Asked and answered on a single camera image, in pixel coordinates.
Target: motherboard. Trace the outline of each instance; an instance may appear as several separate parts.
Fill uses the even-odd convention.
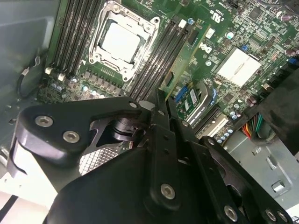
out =
[[[41,103],[174,97],[197,137],[222,143],[280,68],[299,20],[257,0],[61,0]]]

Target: chipset heatsink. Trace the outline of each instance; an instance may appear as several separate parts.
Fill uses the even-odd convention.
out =
[[[237,47],[234,47],[216,70],[217,75],[242,87],[261,67],[261,64]]]
[[[159,24],[159,17],[148,21],[116,1],[106,2],[89,48],[89,62],[101,63],[129,81],[149,53]]]

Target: yellow wire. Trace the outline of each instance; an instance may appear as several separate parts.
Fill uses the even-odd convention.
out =
[[[246,128],[248,134],[251,136],[251,132],[249,131],[248,124],[245,125],[245,128]]]

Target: cpu socket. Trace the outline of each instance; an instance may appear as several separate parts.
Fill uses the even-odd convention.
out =
[[[149,53],[159,24],[159,17],[147,21],[116,1],[106,2],[89,48],[89,62],[99,62],[129,81]]]

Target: screw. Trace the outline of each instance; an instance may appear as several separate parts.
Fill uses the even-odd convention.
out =
[[[208,139],[207,141],[208,141],[212,146],[214,145],[214,142],[213,142],[212,139]]]
[[[232,220],[233,222],[238,221],[238,216],[237,213],[235,212],[235,210],[230,207],[229,205],[224,206],[224,212],[226,214],[226,216]]]
[[[131,107],[133,107],[133,108],[137,108],[137,105],[136,105],[136,104],[134,104],[134,103],[132,103],[132,102],[129,103],[129,104],[130,104]]]
[[[63,134],[63,138],[65,141],[69,143],[77,143],[80,140],[80,136],[78,133],[73,131],[67,131]]]
[[[36,124],[40,127],[50,127],[53,124],[53,119],[48,116],[38,116],[36,118]]]
[[[206,66],[211,66],[212,62],[211,61],[206,61]]]
[[[286,223],[288,222],[288,219],[285,217],[285,215],[281,211],[277,211],[279,217],[281,217],[282,220],[284,220]]]
[[[174,199],[176,196],[176,192],[174,191],[172,186],[170,186],[167,183],[161,185],[161,193],[164,197],[166,197],[169,200]]]
[[[161,114],[161,115],[165,115],[165,113],[163,112],[163,111],[158,111],[159,112],[159,114]]]
[[[118,5],[114,5],[113,6],[113,11],[117,12],[118,10],[120,10],[120,7]]]
[[[270,211],[269,209],[266,209],[266,214],[273,222],[276,222],[276,217],[272,211]]]
[[[189,126],[189,124],[186,122],[186,121],[182,121],[182,124],[185,126],[185,127],[188,127]]]

